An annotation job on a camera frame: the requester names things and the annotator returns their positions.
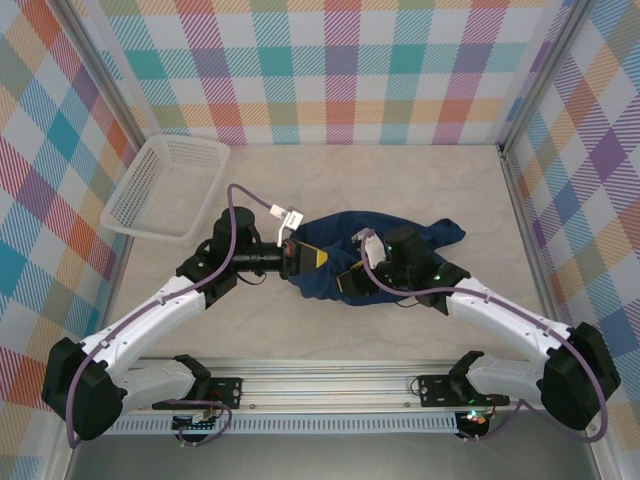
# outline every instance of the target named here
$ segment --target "blue towel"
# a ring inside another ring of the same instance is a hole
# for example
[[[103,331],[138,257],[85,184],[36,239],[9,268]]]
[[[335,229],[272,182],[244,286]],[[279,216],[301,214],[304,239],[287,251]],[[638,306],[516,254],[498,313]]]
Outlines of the blue towel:
[[[305,298],[342,300],[352,306],[400,301],[406,297],[397,297],[387,292],[378,292],[370,297],[349,297],[340,292],[336,277],[360,261],[360,252],[351,243],[353,235],[364,228],[372,228],[380,238],[384,238],[387,232],[402,225],[415,228],[432,250],[459,242],[465,236],[465,231],[449,219],[425,227],[383,213],[336,213],[305,223],[291,235],[294,239],[324,250],[329,255],[329,260],[314,272],[289,277],[289,281],[300,289]],[[443,261],[437,254],[436,258],[440,263]]]

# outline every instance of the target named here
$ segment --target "white plastic basket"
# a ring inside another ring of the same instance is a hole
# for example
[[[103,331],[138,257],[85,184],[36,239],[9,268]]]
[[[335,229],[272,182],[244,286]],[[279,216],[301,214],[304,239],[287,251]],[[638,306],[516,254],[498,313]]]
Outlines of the white plastic basket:
[[[192,245],[228,158],[229,147],[213,140],[154,135],[111,195],[100,223],[127,235]]]

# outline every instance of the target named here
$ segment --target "navy blue cloth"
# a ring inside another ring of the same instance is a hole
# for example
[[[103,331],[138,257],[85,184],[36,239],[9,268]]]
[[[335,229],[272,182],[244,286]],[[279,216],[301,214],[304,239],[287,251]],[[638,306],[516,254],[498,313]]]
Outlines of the navy blue cloth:
[[[440,220],[430,227],[403,218],[375,212],[341,212],[301,225],[291,237],[327,252],[329,260],[312,273],[289,277],[300,288],[305,298],[341,300],[352,306],[376,303],[394,303],[406,297],[378,292],[370,297],[348,297],[340,292],[336,277],[360,261],[357,246],[351,237],[364,228],[372,228],[380,238],[402,225],[411,225],[422,236],[429,248],[435,250],[459,242],[465,231],[449,219]],[[436,255],[439,262],[442,257]]]

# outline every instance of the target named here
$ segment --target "marble-patterned floor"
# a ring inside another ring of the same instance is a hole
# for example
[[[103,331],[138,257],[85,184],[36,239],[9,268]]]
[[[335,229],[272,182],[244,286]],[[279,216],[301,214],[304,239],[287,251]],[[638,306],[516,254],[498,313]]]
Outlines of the marble-patterned floor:
[[[307,220],[341,210],[379,211],[426,225],[449,217],[467,236],[440,253],[502,295],[540,311],[493,146],[232,147],[225,189],[230,182],[269,203],[295,206]],[[256,212],[264,240],[275,239],[275,218],[241,193],[235,200]],[[221,190],[198,241],[211,235],[225,202]],[[136,239],[111,321],[155,293],[192,253]],[[482,330],[431,309],[307,300],[272,274],[258,287],[239,284],[147,355],[457,359],[470,349],[517,355]]]

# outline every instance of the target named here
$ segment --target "beige floor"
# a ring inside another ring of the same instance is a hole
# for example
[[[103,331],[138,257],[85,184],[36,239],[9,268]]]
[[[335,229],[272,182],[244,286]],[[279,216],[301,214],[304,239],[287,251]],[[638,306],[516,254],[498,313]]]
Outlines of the beige floor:
[[[467,237],[440,252],[502,295],[540,310],[494,147],[235,147],[225,186],[232,181],[270,203],[298,207],[307,220],[349,209],[426,225],[449,217]],[[224,197],[217,196],[200,239],[211,235]],[[242,194],[236,198],[254,207],[263,239],[274,239],[276,220]],[[192,252],[137,239],[112,320],[155,293]],[[500,340],[431,309],[305,300],[272,274],[259,287],[240,284],[147,354],[394,360],[455,359],[470,349],[514,355]]]

